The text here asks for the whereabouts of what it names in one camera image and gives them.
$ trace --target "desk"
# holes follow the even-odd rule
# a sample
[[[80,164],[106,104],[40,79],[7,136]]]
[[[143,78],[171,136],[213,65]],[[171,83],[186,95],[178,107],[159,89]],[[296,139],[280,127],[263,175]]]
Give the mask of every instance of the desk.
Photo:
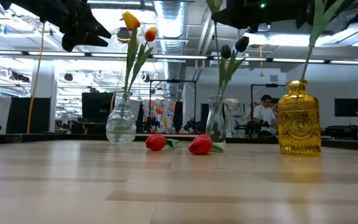
[[[358,151],[299,159],[227,144],[194,156],[186,146],[0,144],[0,223],[358,223]]]

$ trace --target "clear glass vase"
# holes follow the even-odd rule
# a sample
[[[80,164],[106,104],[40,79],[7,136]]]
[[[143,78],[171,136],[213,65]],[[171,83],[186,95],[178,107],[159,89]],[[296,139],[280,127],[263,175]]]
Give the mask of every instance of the clear glass vase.
[[[106,125],[106,136],[112,144],[130,144],[135,139],[136,123],[130,107],[132,93],[116,93],[114,109]]]
[[[293,156],[321,155],[319,103],[307,94],[306,80],[287,83],[289,93],[278,102],[280,152]]]
[[[206,123],[206,134],[215,144],[226,143],[221,96],[209,97],[209,115]]]

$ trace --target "man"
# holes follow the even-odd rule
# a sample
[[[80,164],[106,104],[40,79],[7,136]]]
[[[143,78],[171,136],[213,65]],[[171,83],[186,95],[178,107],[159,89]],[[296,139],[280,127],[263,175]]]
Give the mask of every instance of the man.
[[[260,99],[260,105],[255,107],[254,109],[254,121],[260,122],[260,120],[263,120],[264,122],[267,121],[269,125],[272,125],[272,123],[275,122],[276,117],[274,116],[273,110],[271,108],[272,104],[272,97],[269,95],[264,95]],[[262,127],[262,130],[268,130],[271,131],[272,127],[266,128]]]

